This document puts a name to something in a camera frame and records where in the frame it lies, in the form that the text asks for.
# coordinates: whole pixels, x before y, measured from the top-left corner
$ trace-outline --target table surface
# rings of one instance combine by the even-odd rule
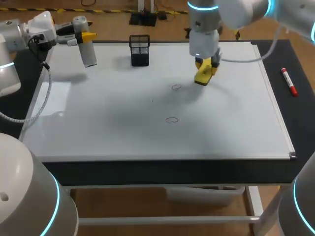
[[[271,41],[252,41],[261,55]],[[0,98],[0,109],[14,118],[25,118],[42,66],[29,51],[19,52],[15,66],[21,89]],[[44,163],[62,185],[122,184],[278,184],[291,183],[315,151],[315,96],[288,40],[280,40],[264,60],[272,90],[290,134],[297,160],[160,160]],[[299,97],[292,97],[280,72],[286,67]],[[0,121],[0,132],[18,138],[20,124]]]
[[[260,56],[250,42],[220,47],[225,58]],[[263,63],[222,62],[203,87],[188,43],[151,43],[148,67],[130,65],[127,43],[94,48],[89,68],[77,47],[51,50],[49,101],[20,139],[42,162],[277,160],[294,151]],[[44,73],[32,116],[45,100]]]

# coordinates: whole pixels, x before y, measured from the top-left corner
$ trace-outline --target wooden floor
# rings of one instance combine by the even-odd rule
[[[162,10],[162,4],[172,6],[176,10],[187,10],[185,0],[157,0],[157,7]],[[0,7],[24,8],[82,8],[80,0],[9,0]],[[97,0],[96,5],[88,9],[137,9],[136,0]],[[0,12],[0,21],[19,18],[24,22],[38,12]],[[56,13],[53,17],[56,23],[69,22],[75,12]],[[140,27],[129,25],[129,14],[85,14],[93,21],[91,30],[98,34],[98,40],[128,40],[131,34],[149,34],[152,40],[185,40],[184,28],[189,26],[187,15],[169,16],[169,21],[157,21],[156,27]],[[240,30],[243,39],[272,39],[278,24],[269,19],[263,19]],[[224,27],[222,40],[234,40],[233,32]],[[293,32],[286,33],[283,29],[281,39],[290,39],[291,44],[300,59],[302,66],[313,88],[315,88],[315,47],[304,41]],[[260,187],[264,207],[268,205],[278,188],[276,186]],[[226,207],[171,203],[167,200],[162,188],[149,189],[90,189],[77,190],[75,202],[80,217],[127,217],[127,216],[206,216],[206,215],[246,215],[245,201],[242,196],[236,198]],[[80,227],[79,236],[247,236],[251,235],[247,224],[224,225],[187,225],[187,226],[106,226]],[[269,236],[280,235],[273,228]]]

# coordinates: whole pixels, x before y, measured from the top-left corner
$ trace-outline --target red marker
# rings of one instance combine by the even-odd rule
[[[293,83],[292,83],[292,80],[290,79],[290,76],[289,74],[287,73],[286,69],[285,68],[282,68],[281,69],[282,73],[283,73],[283,76],[285,77],[285,80],[287,82],[287,84],[289,85],[290,87],[290,90],[291,90],[291,93],[293,96],[297,97],[299,94],[297,93]]]

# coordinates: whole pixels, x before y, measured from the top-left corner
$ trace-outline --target whiteboard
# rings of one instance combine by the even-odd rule
[[[220,43],[224,58],[259,56],[249,42]],[[97,66],[58,45],[48,104],[20,140],[43,162],[288,159],[294,151],[262,63],[221,62],[203,87],[188,43],[151,43],[150,65],[130,66],[126,43],[94,44]],[[34,115],[48,76],[33,98]]]

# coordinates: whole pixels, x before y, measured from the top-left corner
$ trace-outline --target black mesh cup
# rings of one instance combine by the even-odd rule
[[[148,66],[149,65],[149,35],[130,35],[129,47],[131,52],[132,66]]]

